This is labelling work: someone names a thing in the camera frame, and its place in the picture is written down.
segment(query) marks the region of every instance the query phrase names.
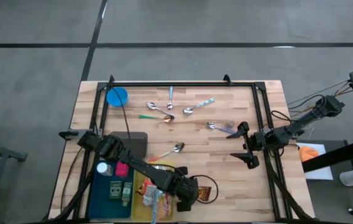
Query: white paper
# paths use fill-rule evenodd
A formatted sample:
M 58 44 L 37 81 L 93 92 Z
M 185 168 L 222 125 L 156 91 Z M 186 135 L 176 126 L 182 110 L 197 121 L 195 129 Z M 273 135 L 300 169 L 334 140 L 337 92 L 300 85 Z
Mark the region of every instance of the white paper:
M 322 144 L 297 143 L 300 147 L 307 146 L 319 152 L 319 156 L 326 153 L 326 149 Z M 308 180 L 333 180 L 330 167 L 324 167 L 318 170 L 305 173 Z

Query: pink object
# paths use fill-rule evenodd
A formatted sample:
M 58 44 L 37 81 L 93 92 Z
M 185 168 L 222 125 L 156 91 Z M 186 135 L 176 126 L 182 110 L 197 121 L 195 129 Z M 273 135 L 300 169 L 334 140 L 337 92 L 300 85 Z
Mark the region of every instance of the pink object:
M 128 165 L 123 164 L 122 162 L 117 162 L 116 176 L 127 177 L 128 176 Z

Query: white bottle cap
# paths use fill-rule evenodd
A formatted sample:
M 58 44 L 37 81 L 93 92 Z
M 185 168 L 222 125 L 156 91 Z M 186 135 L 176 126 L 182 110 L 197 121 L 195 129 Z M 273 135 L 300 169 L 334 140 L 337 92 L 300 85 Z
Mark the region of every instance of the white bottle cap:
M 96 166 L 96 171 L 98 171 L 100 174 L 104 174 L 108 171 L 108 165 L 105 162 L 100 162 Z

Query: wooden table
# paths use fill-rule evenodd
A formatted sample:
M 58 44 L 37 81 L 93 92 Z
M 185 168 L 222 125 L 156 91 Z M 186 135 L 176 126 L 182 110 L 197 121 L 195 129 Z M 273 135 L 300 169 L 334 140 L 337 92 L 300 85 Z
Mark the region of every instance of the wooden table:
M 281 81 L 265 81 L 271 110 L 288 114 Z M 97 82 L 81 82 L 71 128 L 88 129 L 93 109 Z M 244 140 L 225 139 L 228 133 L 211 130 L 207 121 L 223 126 L 231 119 L 239 124 L 247 121 L 250 133 L 257 131 L 252 90 L 242 86 L 228 87 L 174 87 L 171 111 L 176 115 L 172 124 L 151 119 L 139 119 L 139 114 L 162 116 L 158 111 L 150 111 L 146 101 L 153 101 L 165 108 L 168 103 L 167 87 L 125 87 L 129 93 L 126 114 L 130 131 L 143 131 L 149 135 L 148 157 L 169 151 L 178 141 L 186 146 L 183 153 L 171 154 L 161 162 L 172 161 L 175 166 L 187 166 L 190 175 L 209 175 L 219 185 L 218 199 L 209 205 L 195 203 L 190 212 L 175 212 L 174 221 L 178 222 L 270 222 L 274 221 L 270 199 L 268 179 L 263 153 L 255 152 L 260 165 L 249 170 L 245 163 L 230 156 L 232 152 L 242 152 Z M 202 107 L 189 116 L 184 116 L 182 109 L 215 97 L 216 101 Z M 98 117 L 102 103 L 99 104 Z M 273 118 L 275 127 L 288 124 Z M 104 134 L 112 131 L 126 131 L 126 124 L 120 108 L 109 106 Z M 60 197 L 68 170 L 73 158 L 80 149 L 77 140 L 68 141 L 64 150 L 62 164 L 50 208 L 50 218 L 60 213 Z M 81 172 L 83 153 L 79 156 L 66 188 L 64 206 L 77 190 Z M 287 187 L 304 211 L 314 216 L 311 199 L 298 151 L 295 146 L 287 146 L 282 156 L 283 170 Z M 211 185 L 206 179 L 198 179 L 199 185 Z M 281 213 L 284 214 L 282 196 L 278 192 Z M 81 215 L 85 214 L 88 189 L 82 199 Z

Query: concrete floor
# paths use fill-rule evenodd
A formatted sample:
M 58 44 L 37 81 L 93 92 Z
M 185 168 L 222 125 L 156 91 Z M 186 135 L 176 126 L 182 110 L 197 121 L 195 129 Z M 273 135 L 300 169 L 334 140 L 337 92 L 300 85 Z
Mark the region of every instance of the concrete floor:
M 100 4 L 0 1 L 0 43 L 90 42 Z M 98 42 L 353 42 L 353 1 L 110 0 Z M 7 165 L 0 222 L 39 221 L 48 211 L 64 146 L 57 133 L 70 123 L 87 53 L 0 49 L 0 143 L 29 153 L 25 163 Z M 96 49 L 88 80 L 110 74 L 116 80 L 220 80 L 227 73 L 235 80 L 281 80 L 293 101 L 347 80 L 351 71 L 353 48 L 344 47 Z M 342 114 L 315 123 L 310 139 L 353 142 L 353 94 L 341 100 Z M 313 197 L 322 193 L 321 184 L 311 187 Z M 346 211 L 341 200 L 314 202 L 316 216 L 334 220 L 335 211 Z

